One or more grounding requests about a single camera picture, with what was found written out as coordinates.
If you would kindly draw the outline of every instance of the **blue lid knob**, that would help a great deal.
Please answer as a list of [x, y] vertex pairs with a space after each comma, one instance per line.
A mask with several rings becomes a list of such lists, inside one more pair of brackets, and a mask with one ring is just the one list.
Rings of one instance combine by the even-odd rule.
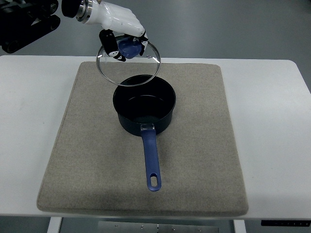
[[137, 56], [141, 51], [141, 43], [137, 40], [124, 38], [118, 43], [120, 53], [127, 59]]

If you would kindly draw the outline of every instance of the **robotic hand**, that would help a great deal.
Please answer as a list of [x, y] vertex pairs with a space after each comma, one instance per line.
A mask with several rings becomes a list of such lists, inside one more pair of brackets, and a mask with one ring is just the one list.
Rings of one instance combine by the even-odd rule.
[[[55, 30], [60, 18], [52, 15], [57, 0], [0, 0], [0, 45], [13, 53]], [[101, 24], [100, 40], [106, 53], [120, 61], [143, 55], [148, 37], [131, 10], [101, 0], [62, 0], [64, 16], [85, 24]], [[126, 39], [116, 42], [113, 31]]]
[[[130, 9], [101, 0], [63, 0], [64, 16], [76, 17], [85, 24], [101, 24], [99, 37], [108, 56], [126, 61], [138, 54], [143, 55], [147, 44], [147, 34]], [[116, 42], [113, 31], [123, 33], [128, 38]]]

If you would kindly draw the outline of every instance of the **black saucepan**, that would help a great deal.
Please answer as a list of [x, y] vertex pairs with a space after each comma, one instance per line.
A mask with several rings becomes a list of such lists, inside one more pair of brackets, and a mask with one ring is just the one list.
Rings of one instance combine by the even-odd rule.
[[[137, 75], [122, 83], [143, 83], [149, 78], [150, 75]], [[157, 76], [143, 85], [118, 86], [113, 95], [113, 105], [120, 124], [129, 133], [142, 137], [147, 186], [151, 191], [161, 188], [156, 134], [164, 131], [170, 124], [175, 102], [176, 95], [172, 86]]]

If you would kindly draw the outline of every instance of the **mat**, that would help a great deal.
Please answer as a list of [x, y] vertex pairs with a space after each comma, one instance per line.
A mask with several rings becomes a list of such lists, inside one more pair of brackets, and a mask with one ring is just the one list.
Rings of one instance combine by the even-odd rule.
[[102, 216], [246, 214], [220, 67], [162, 64], [158, 76], [176, 92], [171, 124], [156, 138], [162, 188], [147, 188], [142, 139], [119, 124], [112, 103], [116, 86], [99, 74], [95, 62], [84, 62], [46, 168], [38, 209]]

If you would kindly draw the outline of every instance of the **pan handle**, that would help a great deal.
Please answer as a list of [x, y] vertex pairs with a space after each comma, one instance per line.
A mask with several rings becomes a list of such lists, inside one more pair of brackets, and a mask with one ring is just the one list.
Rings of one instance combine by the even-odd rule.
[[156, 148], [156, 130], [142, 129], [140, 134], [144, 144], [147, 186], [151, 191], [158, 191], [161, 188], [161, 176]]

